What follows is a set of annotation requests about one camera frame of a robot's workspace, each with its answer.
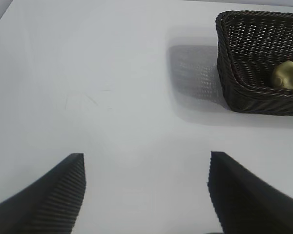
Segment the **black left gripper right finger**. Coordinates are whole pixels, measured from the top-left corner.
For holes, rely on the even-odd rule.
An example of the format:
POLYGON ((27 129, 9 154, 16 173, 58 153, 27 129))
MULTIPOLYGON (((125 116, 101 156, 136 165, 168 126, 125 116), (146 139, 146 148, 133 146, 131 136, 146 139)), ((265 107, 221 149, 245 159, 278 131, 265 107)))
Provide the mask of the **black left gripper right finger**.
POLYGON ((226 234, 293 234, 293 198, 224 152, 212 152, 209 195, 226 234))

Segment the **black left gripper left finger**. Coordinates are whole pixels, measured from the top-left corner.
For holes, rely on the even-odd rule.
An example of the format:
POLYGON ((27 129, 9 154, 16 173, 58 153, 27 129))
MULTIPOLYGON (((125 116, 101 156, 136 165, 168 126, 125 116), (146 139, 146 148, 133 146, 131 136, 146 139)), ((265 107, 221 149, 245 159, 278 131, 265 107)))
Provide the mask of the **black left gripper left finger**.
POLYGON ((86 190, 84 155, 67 156, 0 203, 0 234, 70 234, 86 190))

